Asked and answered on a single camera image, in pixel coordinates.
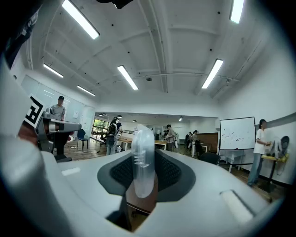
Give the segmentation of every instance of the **black chair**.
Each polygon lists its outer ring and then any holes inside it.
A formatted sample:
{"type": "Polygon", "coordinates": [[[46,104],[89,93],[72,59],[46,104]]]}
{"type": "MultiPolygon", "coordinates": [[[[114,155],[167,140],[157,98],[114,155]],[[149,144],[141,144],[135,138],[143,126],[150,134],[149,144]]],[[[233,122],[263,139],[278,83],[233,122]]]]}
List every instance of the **black chair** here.
{"type": "Polygon", "coordinates": [[[87,149],[88,149],[88,138],[84,138],[84,135],[85,135],[85,131],[83,129],[78,130],[78,133],[77,133],[77,149],[78,149],[79,140],[81,141],[81,144],[82,144],[82,150],[83,150],[83,146],[84,146],[84,141],[87,141],[87,149]]]}
{"type": "Polygon", "coordinates": [[[203,153],[198,159],[200,161],[205,161],[207,163],[217,165],[219,160],[221,159],[221,156],[211,152],[207,152],[207,153],[203,153]]]}

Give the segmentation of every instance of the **backpack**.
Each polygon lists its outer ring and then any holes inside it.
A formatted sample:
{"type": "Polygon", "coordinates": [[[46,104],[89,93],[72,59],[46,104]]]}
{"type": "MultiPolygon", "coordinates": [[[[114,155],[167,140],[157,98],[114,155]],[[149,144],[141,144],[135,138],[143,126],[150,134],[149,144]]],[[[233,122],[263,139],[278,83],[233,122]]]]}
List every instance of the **backpack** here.
{"type": "Polygon", "coordinates": [[[108,146],[113,146],[115,143],[115,136],[117,135],[117,126],[116,124],[111,124],[108,129],[109,132],[106,139],[106,144],[108,146]]]}

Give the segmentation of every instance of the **wooden floor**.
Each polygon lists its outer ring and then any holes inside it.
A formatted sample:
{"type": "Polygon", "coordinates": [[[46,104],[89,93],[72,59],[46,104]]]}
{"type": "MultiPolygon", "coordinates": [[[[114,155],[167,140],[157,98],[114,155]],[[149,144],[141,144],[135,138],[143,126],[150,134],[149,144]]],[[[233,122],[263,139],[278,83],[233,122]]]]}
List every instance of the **wooden floor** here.
{"type": "MultiPolygon", "coordinates": [[[[192,158],[191,151],[187,150],[183,145],[181,145],[178,149],[174,149],[173,152],[180,153],[182,155],[188,156],[192,158]]],[[[67,143],[64,147],[64,154],[65,156],[72,157],[73,160],[84,160],[84,159],[92,159],[96,157],[101,157],[106,155],[106,146],[101,145],[99,142],[94,141],[93,139],[89,140],[88,149],[86,147],[86,142],[82,150],[81,141],[79,141],[79,146],[77,148],[77,141],[73,141],[71,143],[67,143]]],[[[229,166],[227,165],[220,165],[221,168],[225,168],[228,170],[229,166]]],[[[237,168],[232,168],[231,174],[234,175],[236,178],[241,180],[244,183],[247,183],[248,173],[244,170],[237,170],[237,168]]],[[[255,184],[252,188],[256,191],[259,195],[261,195],[266,201],[272,202],[279,198],[285,196],[286,188],[276,185],[276,188],[271,192],[267,193],[264,190],[260,189],[258,185],[266,182],[265,180],[259,178],[258,184],[255,184]]],[[[126,192],[127,202],[131,203],[135,206],[140,207],[143,210],[152,211],[156,204],[156,197],[157,197],[157,177],[154,181],[154,189],[152,194],[149,195],[145,199],[140,199],[135,196],[134,186],[131,185],[126,192]]],[[[132,231],[136,230],[138,226],[147,218],[146,216],[136,214],[132,215],[132,212],[135,211],[135,208],[132,206],[128,206],[129,212],[129,220],[131,222],[132,231]]]]}

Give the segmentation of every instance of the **wooden table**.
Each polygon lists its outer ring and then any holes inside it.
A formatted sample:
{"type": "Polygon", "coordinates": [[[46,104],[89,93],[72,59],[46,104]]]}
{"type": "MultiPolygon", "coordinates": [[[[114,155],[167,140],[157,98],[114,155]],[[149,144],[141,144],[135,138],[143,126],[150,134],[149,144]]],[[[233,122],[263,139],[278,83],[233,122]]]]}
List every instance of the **wooden table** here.
{"type": "Polygon", "coordinates": [[[163,146],[165,146],[165,150],[166,150],[166,147],[167,147],[167,141],[155,140],[154,144],[157,144],[157,145],[163,145],[163,146]]]}
{"type": "Polygon", "coordinates": [[[133,141],[133,139],[132,138],[129,138],[129,137],[120,137],[119,139],[118,139],[118,141],[120,141],[120,142],[122,142],[122,143],[125,143],[125,148],[124,148],[124,150],[127,150],[128,149],[128,143],[131,143],[132,141],[133,141]]]}
{"type": "Polygon", "coordinates": [[[272,160],[273,161],[272,169],[271,169],[271,172],[270,172],[270,175],[269,175],[269,178],[268,178],[267,183],[262,184],[262,185],[259,185],[259,188],[261,188],[264,191],[270,193],[275,188],[275,185],[271,184],[270,182],[272,180],[272,176],[273,176],[273,172],[274,172],[276,163],[277,162],[283,162],[283,163],[285,163],[287,161],[287,159],[289,158],[289,154],[285,154],[284,157],[278,158],[278,159],[275,158],[275,157],[273,157],[273,156],[266,156],[266,155],[261,156],[261,158],[266,159],[266,160],[272,160]]]}

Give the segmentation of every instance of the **whiteboard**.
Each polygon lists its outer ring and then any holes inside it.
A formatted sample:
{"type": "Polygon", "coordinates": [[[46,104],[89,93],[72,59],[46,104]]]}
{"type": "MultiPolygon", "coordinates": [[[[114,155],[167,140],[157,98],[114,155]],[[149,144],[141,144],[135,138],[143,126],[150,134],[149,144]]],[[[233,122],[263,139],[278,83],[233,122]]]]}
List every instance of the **whiteboard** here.
{"type": "Polygon", "coordinates": [[[220,150],[255,147],[255,117],[220,120],[220,150]]]}

